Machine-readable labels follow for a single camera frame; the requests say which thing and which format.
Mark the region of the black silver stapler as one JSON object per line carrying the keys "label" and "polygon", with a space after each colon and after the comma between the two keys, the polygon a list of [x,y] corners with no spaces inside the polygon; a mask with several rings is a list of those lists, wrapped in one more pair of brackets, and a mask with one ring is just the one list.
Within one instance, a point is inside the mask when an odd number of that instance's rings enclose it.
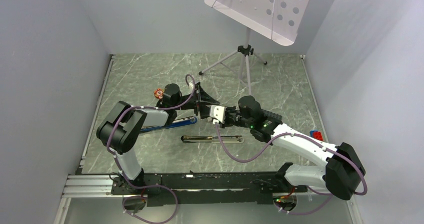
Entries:
{"label": "black silver stapler", "polygon": [[[181,136],[183,143],[219,143],[218,136]],[[232,135],[232,136],[221,136],[224,143],[243,143],[245,141],[243,136]]]}

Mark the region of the blue black stapler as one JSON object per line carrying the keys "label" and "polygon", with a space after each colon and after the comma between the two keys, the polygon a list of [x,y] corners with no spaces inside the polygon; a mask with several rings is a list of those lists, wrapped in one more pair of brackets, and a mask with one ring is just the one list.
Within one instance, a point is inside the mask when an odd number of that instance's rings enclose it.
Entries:
{"label": "blue black stapler", "polygon": [[185,118],[175,119],[171,124],[165,125],[165,126],[146,126],[142,127],[140,130],[140,133],[155,131],[155,130],[161,130],[161,129],[171,129],[171,128],[177,128],[187,125],[195,124],[198,121],[197,117],[195,116],[189,116]]}

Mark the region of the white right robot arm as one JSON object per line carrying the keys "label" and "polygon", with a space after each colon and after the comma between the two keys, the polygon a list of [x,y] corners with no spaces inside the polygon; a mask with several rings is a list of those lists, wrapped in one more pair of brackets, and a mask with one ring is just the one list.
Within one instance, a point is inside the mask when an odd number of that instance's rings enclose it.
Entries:
{"label": "white right robot arm", "polygon": [[242,97],[237,107],[214,106],[209,115],[217,130],[231,126],[247,128],[266,146],[285,148],[312,161],[313,166],[283,164],[275,179],[282,192],[293,186],[320,187],[345,201],[353,195],[368,193],[365,168],[354,147],[346,142],[331,144],[296,131],[283,123],[280,115],[262,109],[250,95]]}

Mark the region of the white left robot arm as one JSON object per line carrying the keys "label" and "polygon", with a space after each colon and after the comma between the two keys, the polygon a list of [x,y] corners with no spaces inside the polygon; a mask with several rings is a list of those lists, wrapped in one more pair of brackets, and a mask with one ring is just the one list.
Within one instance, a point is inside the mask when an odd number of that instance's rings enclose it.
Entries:
{"label": "white left robot arm", "polygon": [[134,151],[139,135],[155,129],[174,125],[179,110],[193,110],[202,114],[202,108],[219,105],[220,102],[208,95],[199,83],[193,85],[192,93],[183,96],[177,84],[168,84],[155,91],[158,102],[155,107],[136,107],[119,101],[98,126],[96,137],[113,155],[124,188],[131,194],[139,193],[144,185],[144,171]]}

